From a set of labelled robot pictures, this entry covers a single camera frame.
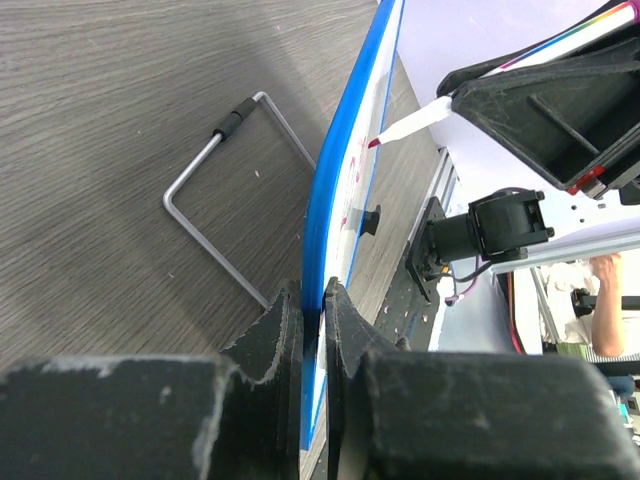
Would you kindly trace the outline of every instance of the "red wire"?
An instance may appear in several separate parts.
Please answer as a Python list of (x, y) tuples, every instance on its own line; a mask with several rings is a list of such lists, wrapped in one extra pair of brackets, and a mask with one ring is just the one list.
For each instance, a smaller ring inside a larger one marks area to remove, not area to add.
[(518, 335), (516, 333), (516, 323), (513, 318), (513, 275), (511, 272), (507, 273), (507, 297), (509, 297), (509, 330), (511, 333), (511, 342), (516, 349), (516, 352), (519, 354), (524, 354), (524, 350), (522, 345), (520, 345), (520, 341), (518, 340)]

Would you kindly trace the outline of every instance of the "black plastic bracket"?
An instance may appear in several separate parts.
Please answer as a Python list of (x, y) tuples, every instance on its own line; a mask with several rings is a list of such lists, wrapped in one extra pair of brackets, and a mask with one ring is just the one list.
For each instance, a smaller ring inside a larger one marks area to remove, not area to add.
[(622, 187), (619, 191), (620, 203), (625, 206), (640, 205), (640, 177)]
[(298, 282), (221, 354), (15, 365), (0, 372), (1, 476), (297, 480), (301, 372)]
[(344, 419), (329, 478), (639, 478), (638, 448), (583, 360), (396, 349), (359, 363), (343, 402), (329, 404)]
[(336, 278), (329, 281), (325, 294), (327, 346), (327, 443), (329, 445), (328, 472), (325, 478), (362, 478), (338, 474), (342, 459), (342, 443), (348, 419), (345, 406), (348, 386), (368, 351), (389, 352), (397, 349), (367, 322), (356, 309), (344, 286)]
[(436, 221), (444, 219), (444, 210), (437, 197), (427, 202), (422, 220), (418, 225), (416, 235), (409, 247), (405, 266), (409, 275), (418, 286), (420, 293), (427, 300), (433, 302), (437, 297), (436, 285), (446, 264), (442, 263), (435, 252), (433, 237), (429, 227)]
[(376, 209), (373, 212), (364, 212), (362, 215), (362, 225), (360, 226), (360, 236), (368, 233), (372, 237), (375, 237), (378, 231), (378, 225), (380, 225), (381, 214), (382, 208), (380, 205), (376, 205)]
[[(597, 300), (598, 297), (591, 295), (586, 288), (576, 288), (571, 292), (571, 304), (576, 317), (593, 313)], [(640, 297), (624, 295), (620, 306), (622, 310), (640, 310)]]
[(527, 258), (525, 247), (555, 235), (542, 218), (543, 192), (496, 192), (469, 204), (478, 253), (485, 261), (502, 263)]

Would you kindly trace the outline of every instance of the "black rubber grip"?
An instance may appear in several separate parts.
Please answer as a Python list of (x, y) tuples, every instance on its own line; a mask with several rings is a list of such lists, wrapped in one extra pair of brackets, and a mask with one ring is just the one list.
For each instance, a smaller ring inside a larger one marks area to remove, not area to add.
[(232, 112), (240, 115), (242, 120), (246, 120), (247, 117), (251, 115), (251, 113), (256, 109), (257, 105), (258, 104), (256, 103), (256, 101), (253, 98), (249, 97), (236, 108), (234, 108)]
[(218, 125), (213, 131), (213, 135), (215, 136), (219, 134), (222, 136), (222, 141), (224, 142), (238, 129), (242, 122), (251, 115), (251, 112), (256, 109), (256, 105), (256, 101), (251, 97), (244, 100), (231, 111), (227, 118), (220, 122), (220, 125)]

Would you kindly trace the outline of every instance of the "blue whiteboard frame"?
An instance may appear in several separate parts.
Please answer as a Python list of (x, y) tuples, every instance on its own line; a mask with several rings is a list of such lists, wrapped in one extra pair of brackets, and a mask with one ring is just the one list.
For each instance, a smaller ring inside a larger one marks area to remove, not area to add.
[[(336, 197), (342, 164), (343, 162), (349, 161), (346, 158), (347, 147), (360, 110), (360, 105), (364, 99), (365, 90), (380, 52), (383, 35), (388, 27), (389, 19), (396, 2), (402, 3), (399, 20), (399, 25), (402, 25), (405, 0), (381, 0), (347, 86), (345, 87), (338, 109), (329, 127), (322, 150), (320, 151), (311, 187), (304, 233), (302, 271), (302, 310), (305, 316), (304, 332), (306, 341), (303, 352), (300, 446), (305, 450), (308, 450), (311, 445), (320, 406), (318, 405), (317, 408), (313, 408), (313, 390), (316, 372), (319, 321), (320, 315), (324, 310), (324, 274), (333, 202)], [(397, 50), (400, 26), (398, 27), (398, 34), (396, 34), (395, 37), (394, 52)], [(395, 60), (396, 55), (394, 55), (391, 63), (379, 130), (382, 130), (384, 125)], [(373, 173), (367, 186), (366, 203), (369, 200), (371, 185), (375, 177), (377, 157), (378, 153), (376, 152)], [(347, 287), (351, 280), (358, 243), (358, 240), (356, 240), (349, 273), (347, 279), (344, 280), (345, 286)], [(322, 386), (321, 398), (324, 394), (325, 387), (326, 379)]]

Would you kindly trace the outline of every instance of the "rainbow stripe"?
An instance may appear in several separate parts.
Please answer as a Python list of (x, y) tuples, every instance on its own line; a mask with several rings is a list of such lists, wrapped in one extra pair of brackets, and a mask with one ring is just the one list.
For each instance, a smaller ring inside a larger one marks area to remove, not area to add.
[[(534, 55), (534, 54), (540, 52), (541, 50), (544, 50), (545, 48), (550, 47), (551, 45), (553, 45), (555, 43), (558, 43), (558, 42), (564, 40), (567, 37), (570, 37), (574, 33), (577, 33), (577, 32), (579, 32), (581, 30), (584, 30), (587, 27), (591, 27), (592, 25), (596, 24), (597, 22), (599, 22), (601, 20), (604, 20), (606, 18), (609, 18), (611, 15), (615, 15), (616, 13), (621, 12), (622, 10), (624, 10), (626, 8), (633, 8), (634, 11), (636, 10), (636, 7), (632, 2), (621, 3), (620, 5), (618, 5), (616, 7), (613, 7), (611, 10), (607, 10), (606, 12), (601, 13), (597, 17), (594, 17), (591, 20), (588, 20), (588, 21), (586, 21), (584, 23), (581, 23), (577, 27), (574, 27), (571, 30), (568, 30), (565, 33), (562, 33), (562, 34), (558, 35), (557, 37), (552, 38), (548, 42), (543, 43), (542, 45), (534, 48), (533, 50), (530, 50), (527, 53), (524, 53), (524, 54), (520, 55), (519, 57), (516, 57), (513, 60), (511, 60), (511, 61), (509, 61), (509, 62), (507, 62), (507, 63), (505, 63), (503, 65), (500, 65), (500, 67), (498, 67), (498, 69), (506, 70), (507, 68), (512, 67), (514, 64), (516, 64), (518, 62), (521, 62), (525, 58), (529, 58), (531, 55)], [(638, 12), (636, 11), (636, 21), (638, 20), (637, 17), (638, 17)]]

